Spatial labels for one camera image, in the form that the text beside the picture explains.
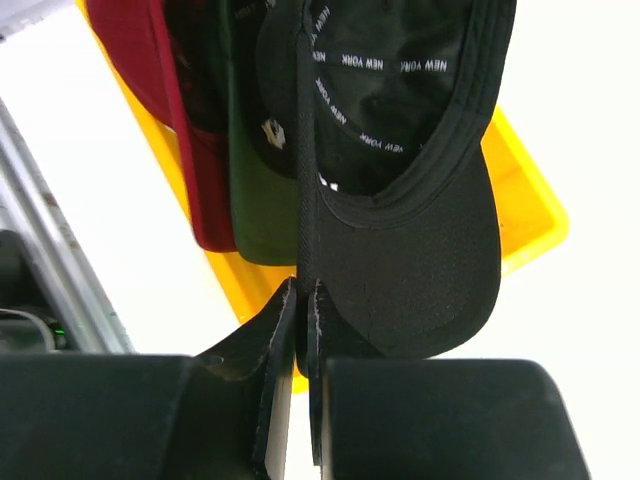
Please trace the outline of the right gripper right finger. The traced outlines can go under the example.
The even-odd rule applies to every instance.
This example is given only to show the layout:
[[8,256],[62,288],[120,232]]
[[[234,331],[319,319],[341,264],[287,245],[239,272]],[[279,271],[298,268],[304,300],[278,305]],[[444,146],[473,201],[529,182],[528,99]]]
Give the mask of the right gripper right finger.
[[338,311],[322,281],[307,299],[306,360],[313,462],[323,479],[394,472],[393,363]]

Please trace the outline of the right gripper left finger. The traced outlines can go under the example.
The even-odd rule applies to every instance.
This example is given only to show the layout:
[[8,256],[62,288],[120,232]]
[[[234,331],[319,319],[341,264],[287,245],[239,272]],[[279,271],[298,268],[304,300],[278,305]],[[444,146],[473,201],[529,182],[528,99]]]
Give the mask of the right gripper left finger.
[[197,356],[212,376],[202,403],[198,479],[282,479],[293,387],[297,282],[283,281],[261,311]]

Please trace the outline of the black cap white logo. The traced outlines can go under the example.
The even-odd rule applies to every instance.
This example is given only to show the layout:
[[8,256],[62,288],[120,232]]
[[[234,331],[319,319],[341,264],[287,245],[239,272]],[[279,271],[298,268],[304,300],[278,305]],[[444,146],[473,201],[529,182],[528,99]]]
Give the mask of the black cap white logo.
[[482,138],[512,1],[271,1],[261,90],[294,155],[297,277],[390,358],[473,337],[500,286]]

